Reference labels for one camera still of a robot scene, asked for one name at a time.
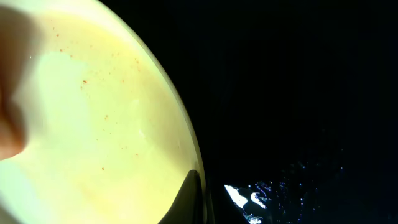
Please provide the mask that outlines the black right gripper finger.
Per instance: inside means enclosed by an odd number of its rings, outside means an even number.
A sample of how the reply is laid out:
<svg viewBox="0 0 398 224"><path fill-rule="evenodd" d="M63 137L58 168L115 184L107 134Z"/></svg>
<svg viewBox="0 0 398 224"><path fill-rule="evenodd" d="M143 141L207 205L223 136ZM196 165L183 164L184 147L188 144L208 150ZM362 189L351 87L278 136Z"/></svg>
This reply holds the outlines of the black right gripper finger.
<svg viewBox="0 0 398 224"><path fill-rule="evenodd" d="M200 175L190 170L168 212L159 224L204 224Z"/></svg>

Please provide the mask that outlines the yellow plate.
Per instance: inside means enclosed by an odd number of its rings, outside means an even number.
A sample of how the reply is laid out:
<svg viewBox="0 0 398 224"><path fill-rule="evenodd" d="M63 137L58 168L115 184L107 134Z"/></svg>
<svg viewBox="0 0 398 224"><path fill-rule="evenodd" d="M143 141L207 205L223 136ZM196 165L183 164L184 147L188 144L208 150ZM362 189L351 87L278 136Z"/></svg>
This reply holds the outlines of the yellow plate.
<svg viewBox="0 0 398 224"><path fill-rule="evenodd" d="M24 150L1 161L2 223L159 223L190 170L195 132L165 70L99 1L2 1Z"/></svg>

